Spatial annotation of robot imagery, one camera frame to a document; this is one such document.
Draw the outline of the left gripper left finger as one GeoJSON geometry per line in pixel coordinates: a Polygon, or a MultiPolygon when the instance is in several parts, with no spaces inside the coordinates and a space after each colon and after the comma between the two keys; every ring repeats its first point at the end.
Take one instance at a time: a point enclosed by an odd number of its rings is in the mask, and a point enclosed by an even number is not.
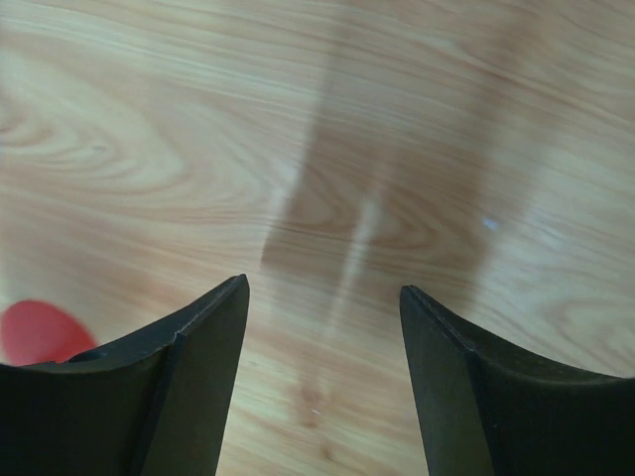
{"type": "Polygon", "coordinates": [[[69,360],[1,369],[5,475],[212,475],[249,308],[231,277],[69,360]]]}

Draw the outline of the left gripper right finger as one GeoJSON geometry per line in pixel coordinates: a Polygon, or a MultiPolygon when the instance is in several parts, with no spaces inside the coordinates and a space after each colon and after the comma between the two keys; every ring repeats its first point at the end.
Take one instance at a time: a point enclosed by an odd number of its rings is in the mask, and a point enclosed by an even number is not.
{"type": "Polygon", "coordinates": [[[430,474],[633,474],[633,379],[528,351],[414,286],[400,316],[430,474]]]}

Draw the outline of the red wine glass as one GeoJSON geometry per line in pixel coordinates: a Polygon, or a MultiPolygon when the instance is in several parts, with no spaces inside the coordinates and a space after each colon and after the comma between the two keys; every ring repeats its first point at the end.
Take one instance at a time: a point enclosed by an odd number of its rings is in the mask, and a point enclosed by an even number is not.
{"type": "Polygon", "coordinates": [[[24,299],[1,313],[1,350],[10,365],[61,363],[96,346],[81,322],[52,303],[24,299]]]}

